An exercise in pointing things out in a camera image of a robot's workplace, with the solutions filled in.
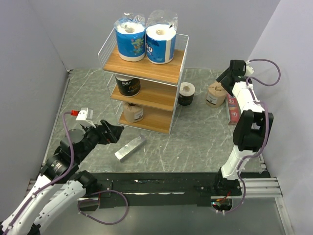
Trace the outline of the blue paper towel roll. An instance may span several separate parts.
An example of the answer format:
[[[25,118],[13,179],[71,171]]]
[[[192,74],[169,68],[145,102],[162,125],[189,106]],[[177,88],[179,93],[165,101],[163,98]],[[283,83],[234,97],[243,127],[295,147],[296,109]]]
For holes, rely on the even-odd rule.
[[[124,13],[114,23],[118,54],[121,59],[137,62],[145,56],[145,17],[143,14]]]
[[[146,23],[146,56],[154,64],[173,60],[178,15],[171,10],[153,11]]]

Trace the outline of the brown paper roll front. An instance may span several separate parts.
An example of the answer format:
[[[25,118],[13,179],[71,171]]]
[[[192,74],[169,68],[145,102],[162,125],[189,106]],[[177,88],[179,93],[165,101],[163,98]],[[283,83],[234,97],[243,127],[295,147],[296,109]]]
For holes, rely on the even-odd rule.
[[[128,123],[135,123],[144,118],[143,107],[128,102],[123,102],[123,114]]]

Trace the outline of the brown paper roll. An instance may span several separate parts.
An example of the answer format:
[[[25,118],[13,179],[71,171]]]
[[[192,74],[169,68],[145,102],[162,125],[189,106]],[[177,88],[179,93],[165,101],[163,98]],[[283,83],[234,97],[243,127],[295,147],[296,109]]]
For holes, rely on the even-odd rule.
[[[123,102],[123,114],[128,123],[135,123],[144,118],[143,107],[128,102]]]
[[[214,82],[208,88],[205,98],[206,104],[210,107],[217,108],[224,102],[226,94],[227,91],[222,87],[221,83]]]

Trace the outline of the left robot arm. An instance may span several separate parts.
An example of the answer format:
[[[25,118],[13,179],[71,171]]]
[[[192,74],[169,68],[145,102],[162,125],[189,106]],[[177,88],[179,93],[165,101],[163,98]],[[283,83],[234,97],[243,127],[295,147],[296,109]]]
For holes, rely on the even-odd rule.
[[[123,126],[111,125],[101,120],[99,125],[68,130],[65,137],[42,167],[40,174],[28,195],[16,210],[0,224],[2,235],[26,235],[35,218],[60,189],[78,170],[80,163],[99,144],[117,143]]]

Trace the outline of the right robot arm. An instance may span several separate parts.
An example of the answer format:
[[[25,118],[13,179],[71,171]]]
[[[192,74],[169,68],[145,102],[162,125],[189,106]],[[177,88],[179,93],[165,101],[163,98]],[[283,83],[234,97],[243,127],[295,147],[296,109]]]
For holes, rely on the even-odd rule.
[[[251,158],[264,150],[273,123],[273,114],[257,99],[252,84],[254,69],[244,60],[231,60],[229,67],[216,79],[239,105],[241,115],[233,132],[234,147],[219,169],[214,191],[219,195],[240,188],[240,176]]]

